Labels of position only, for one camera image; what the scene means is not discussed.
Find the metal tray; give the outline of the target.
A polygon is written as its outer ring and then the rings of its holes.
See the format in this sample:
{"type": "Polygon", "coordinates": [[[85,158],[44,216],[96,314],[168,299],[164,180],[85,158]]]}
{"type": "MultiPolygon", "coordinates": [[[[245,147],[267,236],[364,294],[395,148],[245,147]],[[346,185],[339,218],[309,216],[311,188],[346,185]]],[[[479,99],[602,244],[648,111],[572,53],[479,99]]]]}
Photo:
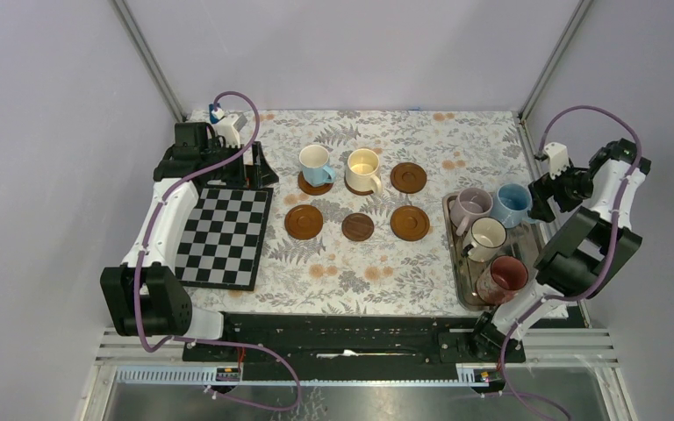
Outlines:
{"type": "Polygon", "coordinates": [[[456,193],[447,194],[443,197],[444,221],[446,226],[446,238],[450,252],[453,274],[455,279],[455,291],[459,304],[468,311],[486,311],[493,308],[482,300],[476,289],[477,278],[499,256],[512,256],[527,266],[529,279],[534,277],[534,262],[543,248],[544,241],[538,225],[521,222],[518,226],[507,231],[506,241],[492,257],[484,262],[476,262],[469,259],[463,251],[462,236],[455,233],[455,227],[450,219],[450,206],[457,197],[456,193]]]}

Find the light blue faceted mug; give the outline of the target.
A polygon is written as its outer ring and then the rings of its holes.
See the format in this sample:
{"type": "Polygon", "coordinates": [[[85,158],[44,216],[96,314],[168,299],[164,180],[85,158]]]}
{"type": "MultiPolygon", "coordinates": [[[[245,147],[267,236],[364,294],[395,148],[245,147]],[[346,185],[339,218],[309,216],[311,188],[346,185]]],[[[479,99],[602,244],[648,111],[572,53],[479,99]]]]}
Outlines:
{"type": "Polygon", "coordinates": [[[329,151],[321,145],[309,145],[300,151],[301,174],[309,185],[320,188],[334,183],[336,173],[330,166],[329,158],[329,151]]]}

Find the white mug black rim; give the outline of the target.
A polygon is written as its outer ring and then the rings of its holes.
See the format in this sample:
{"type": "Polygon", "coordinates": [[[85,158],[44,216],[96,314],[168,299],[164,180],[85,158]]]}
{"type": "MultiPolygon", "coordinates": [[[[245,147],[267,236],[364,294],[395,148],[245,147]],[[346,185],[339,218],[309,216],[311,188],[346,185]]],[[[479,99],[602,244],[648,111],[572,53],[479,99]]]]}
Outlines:
{"type": "Polygon", "coordinates": [[[461,256],[474,262],[486,262],[506,240],[507,230],[497,219],[479,218],[463,238],[461,256]]]}

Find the lilac mug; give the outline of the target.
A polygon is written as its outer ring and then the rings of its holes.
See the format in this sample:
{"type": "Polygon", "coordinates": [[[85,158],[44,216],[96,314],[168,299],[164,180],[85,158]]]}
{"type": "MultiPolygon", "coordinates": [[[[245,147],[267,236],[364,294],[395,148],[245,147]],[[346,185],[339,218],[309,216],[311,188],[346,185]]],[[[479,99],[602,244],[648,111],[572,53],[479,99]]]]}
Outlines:
{"type": "Polygon", "coordinates": [[[488,191],[480,188],[462,190],[449,206],[449,218],[459,237],[480,218],[488,217],[493,206],[493,199],[488,191]]]}

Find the pink patterned mug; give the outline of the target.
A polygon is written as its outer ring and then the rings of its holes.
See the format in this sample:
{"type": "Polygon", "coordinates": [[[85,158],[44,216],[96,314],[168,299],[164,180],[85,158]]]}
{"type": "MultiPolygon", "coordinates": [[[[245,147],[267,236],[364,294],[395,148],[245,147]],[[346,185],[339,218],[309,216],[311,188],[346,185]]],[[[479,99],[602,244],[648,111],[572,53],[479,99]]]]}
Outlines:
{"type": "Polygon", "coordinates": [[[512,256],[496,257],[477,277],[475,287],[482,301],[501,305],[511,301],[528,282],[527,266],[512,256]]]}

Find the cream yellow mug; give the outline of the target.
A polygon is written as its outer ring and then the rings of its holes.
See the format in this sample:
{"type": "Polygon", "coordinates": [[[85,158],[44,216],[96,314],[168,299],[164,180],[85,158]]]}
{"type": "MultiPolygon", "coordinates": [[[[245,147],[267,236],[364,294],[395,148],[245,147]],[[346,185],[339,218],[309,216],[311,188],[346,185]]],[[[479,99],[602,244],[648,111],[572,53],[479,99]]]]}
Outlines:
{"type": "Polygon", "coordinates": [[[346,185],[359,195],[383,194],[383,183],[379,174],[378,155],[368,148],[353,151],[347,160],[346,185]]]}

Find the dark walnut coaster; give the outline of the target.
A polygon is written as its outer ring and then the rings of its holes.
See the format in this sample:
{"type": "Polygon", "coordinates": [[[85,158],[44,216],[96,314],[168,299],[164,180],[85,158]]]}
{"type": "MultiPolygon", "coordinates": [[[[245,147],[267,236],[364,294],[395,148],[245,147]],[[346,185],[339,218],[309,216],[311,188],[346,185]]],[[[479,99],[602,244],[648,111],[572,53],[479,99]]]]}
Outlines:
{"type": "Polygon", "coordinates": [[[363,213],[347,215],[341,224],[342,234],[349,240],[361,242],[369,239],[375,230],[370,216],[363,213]]]}

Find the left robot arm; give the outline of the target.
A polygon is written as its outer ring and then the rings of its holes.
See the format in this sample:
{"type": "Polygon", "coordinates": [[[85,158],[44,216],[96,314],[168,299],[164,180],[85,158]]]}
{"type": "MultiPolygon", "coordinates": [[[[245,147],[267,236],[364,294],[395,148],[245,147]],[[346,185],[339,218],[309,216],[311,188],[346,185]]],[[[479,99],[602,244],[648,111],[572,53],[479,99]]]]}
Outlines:
{"type": "Polygon", "coordinates": [[[188,219],[211,181],[221,189],[265,193],[279,178],[267,163],[262,144],[240,144],[240,126],[224,121],[177,123],[174,142],[154,169],[149,210],[131,250],[117,267],[107,267],[100,285],[115,331],[140,338],[204,341],[215,360],[237,348],[219,311],[193,306],[176,275],[176,258],[188,219]]]}

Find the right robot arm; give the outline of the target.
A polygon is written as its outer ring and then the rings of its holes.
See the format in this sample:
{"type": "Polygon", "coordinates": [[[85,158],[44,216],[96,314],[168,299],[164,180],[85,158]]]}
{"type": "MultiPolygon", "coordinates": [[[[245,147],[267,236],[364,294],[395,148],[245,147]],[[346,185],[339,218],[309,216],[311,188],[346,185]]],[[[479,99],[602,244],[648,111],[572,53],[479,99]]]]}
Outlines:
{"type": "Polygon", "coordinates": [[[548,171],[528,186],[533,199],[528,216],[549,223],[557,206],[570,217],[539,252],[534,279],[484,312],[465,336],[461,347],[476,360],[503,361],[554,308],[596,296],[642,244],[630,214],[651,162],[638,143],[611,141],[586,167],[574,166],[566,146],[556,142],[536,158],[547,162],[548,171]]]}

